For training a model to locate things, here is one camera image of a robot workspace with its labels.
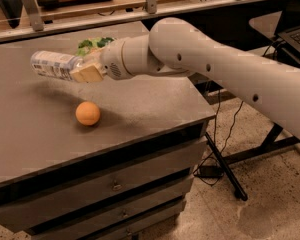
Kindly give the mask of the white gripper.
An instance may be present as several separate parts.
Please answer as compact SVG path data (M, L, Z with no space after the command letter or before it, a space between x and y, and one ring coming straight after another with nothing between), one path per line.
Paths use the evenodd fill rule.
M104 79L104 68L112 79L127 79L128 73L122 58L124 43L124 39L118 39L107 44L104 49L94 49L88 52L83 56L83 65L73 69L70 76L78 83L100 82Z

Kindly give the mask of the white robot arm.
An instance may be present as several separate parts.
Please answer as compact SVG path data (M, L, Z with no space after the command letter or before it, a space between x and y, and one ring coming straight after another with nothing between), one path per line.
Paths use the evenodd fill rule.
M300 140L300 69L222 45L186 21L165 18L143 36L111 42L71 72L77 82L105 75L182 76L216 82Z

